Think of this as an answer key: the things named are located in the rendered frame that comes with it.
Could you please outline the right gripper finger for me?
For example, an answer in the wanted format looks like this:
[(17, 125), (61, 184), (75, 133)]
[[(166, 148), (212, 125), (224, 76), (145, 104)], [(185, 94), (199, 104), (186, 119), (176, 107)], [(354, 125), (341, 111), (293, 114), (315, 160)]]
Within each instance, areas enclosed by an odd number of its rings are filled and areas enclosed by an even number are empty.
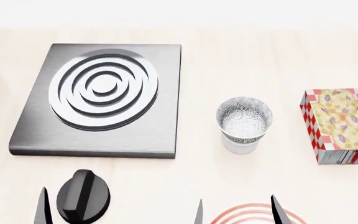
[(203, 224), (203, 199), (199, 200), (194, 224)]
[(274, 195), (271, 195), (270, 201), (275, 224), (292, 224), (291, 220)]

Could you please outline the white plate with red rings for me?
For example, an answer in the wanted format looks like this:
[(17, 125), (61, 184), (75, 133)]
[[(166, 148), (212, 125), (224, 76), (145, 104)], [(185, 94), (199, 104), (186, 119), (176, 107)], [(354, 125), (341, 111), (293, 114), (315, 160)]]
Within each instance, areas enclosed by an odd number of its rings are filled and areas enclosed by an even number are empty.
[(275, 224), (267, 203), (245, 203), (221, 212), (210, 224)]

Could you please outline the black white patterned bowl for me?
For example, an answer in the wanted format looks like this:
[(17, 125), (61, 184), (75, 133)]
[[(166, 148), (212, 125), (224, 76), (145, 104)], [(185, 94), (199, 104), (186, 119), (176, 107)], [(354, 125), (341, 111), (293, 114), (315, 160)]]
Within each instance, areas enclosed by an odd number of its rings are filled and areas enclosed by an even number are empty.
[(229, 140), (250, 144), (266, 134), (273, 122), (273, 113), (256, 98), (238, 96), (220, 104), (216, 111), (216, 122)]

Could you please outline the grey square stove burner plate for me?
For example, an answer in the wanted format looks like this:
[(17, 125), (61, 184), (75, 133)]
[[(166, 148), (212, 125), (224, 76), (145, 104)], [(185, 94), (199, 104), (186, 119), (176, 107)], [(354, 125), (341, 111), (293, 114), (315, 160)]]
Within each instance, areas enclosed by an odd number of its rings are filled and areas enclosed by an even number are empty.
[(14, 155), (173, 159), (181, 45), (52, 44)]

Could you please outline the black stove knob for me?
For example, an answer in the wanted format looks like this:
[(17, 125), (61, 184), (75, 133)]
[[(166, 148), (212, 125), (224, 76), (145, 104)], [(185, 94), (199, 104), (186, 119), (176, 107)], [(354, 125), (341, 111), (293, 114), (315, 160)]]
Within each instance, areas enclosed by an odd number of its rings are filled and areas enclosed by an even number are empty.
[(92, 224), (105, 214), (110, 199), (106, 182), (93, 171), (80, 169), (60, 188), (57, 210), (69, 224)]

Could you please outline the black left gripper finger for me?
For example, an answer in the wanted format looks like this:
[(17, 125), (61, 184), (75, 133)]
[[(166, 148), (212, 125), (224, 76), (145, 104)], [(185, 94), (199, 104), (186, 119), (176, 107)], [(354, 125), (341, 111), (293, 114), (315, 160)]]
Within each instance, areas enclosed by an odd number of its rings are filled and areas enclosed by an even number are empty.
[(34, 224), (53, 224), (48, 192), (45, 187), (42, 188), (39, 195)]

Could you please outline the red checkered cookie box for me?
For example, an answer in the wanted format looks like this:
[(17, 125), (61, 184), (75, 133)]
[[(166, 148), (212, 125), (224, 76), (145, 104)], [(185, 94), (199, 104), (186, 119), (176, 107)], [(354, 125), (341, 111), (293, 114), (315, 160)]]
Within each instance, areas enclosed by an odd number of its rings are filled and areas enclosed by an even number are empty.
[(300, 109), (319, 165), (358, 164), (358, 88), (306, 90)]

